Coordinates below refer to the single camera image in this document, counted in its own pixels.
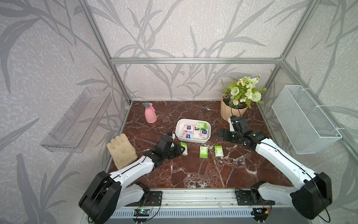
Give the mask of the green tissue pack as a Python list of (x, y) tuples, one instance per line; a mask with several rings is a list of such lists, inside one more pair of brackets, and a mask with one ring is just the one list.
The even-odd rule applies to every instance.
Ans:
[(184, 151), (183, 151), (182, 155), (187, 156), (188, 155), (187, 144), (184, 143), (184, 142), (181, 142), (180, 146), (181, 146), (181, 148), (184, 148)]
[(207, 158), (208, 158), (208, 147), (200, 146), (199, 157), (200, 157), (200, 158), (203, 158), (203, 159), (207, 159)]
[(223, 158), (224, 157), (223, 147), (222, 146), (214, 146), (214, 153), (215, 153), (215, 157)]
[(202, 121), (198, 121), (196, 123), (196, 127), (200, 130), (206, 130), (207, 129), (207, 123), (206, 122), (202, 122)]

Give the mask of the white storage box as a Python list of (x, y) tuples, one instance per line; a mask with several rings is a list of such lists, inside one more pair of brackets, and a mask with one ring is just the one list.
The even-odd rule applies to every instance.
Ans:
[[(196, 127), (196, 123), (198, 121), (202, 121), (202, 122), (206, 122), (208, 125), (207, 125), (207, 130), (208, 130), (208, 138), (207, 139), (201, 139), (200, 136), (195, 136), (194, 135), (194, 138), (193, 139), (186, 139), (186, 138), (183, 138), (183, 128), (184, 128), (184, 125), (193, 125)], [(204, 144), (204, 143), (207, 143), (208, 140), (210, 139), (211, 137), (211, 125), (209, 122), (207, 121), (203, 121), (203, 120), (195, 120), (195, 119), (180, 119), (177, 124), (176, 124), (176, 128), (175, 128), (175, 135), (176, 137), (180, 140), (180, 141), (187, 141), (187, 142), (193, 142), (193, 143), (200, 143), (200, 144)]]

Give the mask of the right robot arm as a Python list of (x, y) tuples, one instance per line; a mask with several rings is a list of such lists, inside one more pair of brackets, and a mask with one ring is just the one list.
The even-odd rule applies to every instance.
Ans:
[(252, 131), (244, 117), (233, 115), (228, 123), (230, 129), (221, 128), (217, 133), (220, 141), (243, 144), (266, 158), (292, 183), (291, 187), (285, 187), (260, 181), (250, 188), (248, 197), (252, 203), (283, 203), (309, 220), (327, 211), (332, 204), (332, 181), (326, 173), (314, 172), (284, 152), (262, 131)]

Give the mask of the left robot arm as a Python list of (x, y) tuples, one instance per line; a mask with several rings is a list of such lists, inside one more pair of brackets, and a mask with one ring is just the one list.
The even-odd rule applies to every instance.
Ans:
[(145, 186), (130, 184), (163, 165), (165, 160), (183, 155), (186, 148), (174, 139), (173, 133), (163, 135), (154, 150), (149, 150), (132, 164), (109, 174), (99, 172), (78, 203), (87, 215), (88, 223), (103, 224), (116, 209), (140, 202)]

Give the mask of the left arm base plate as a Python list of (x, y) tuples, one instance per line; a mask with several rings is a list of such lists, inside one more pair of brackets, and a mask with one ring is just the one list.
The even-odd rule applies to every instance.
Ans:
[(160, 206), (162, 204), (162, 196), (162, 191), (146, 191), (138, 202), (132, 203), (130, 206)]

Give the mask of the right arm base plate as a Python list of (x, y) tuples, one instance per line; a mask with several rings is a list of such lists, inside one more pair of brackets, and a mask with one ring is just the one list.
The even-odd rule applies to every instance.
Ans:
[(257, 189), (235, 189), (235, 196), (238, 205), (262, 205), (262, 206), (270, 206), (275, 205), (275, 201), (264, 200)]

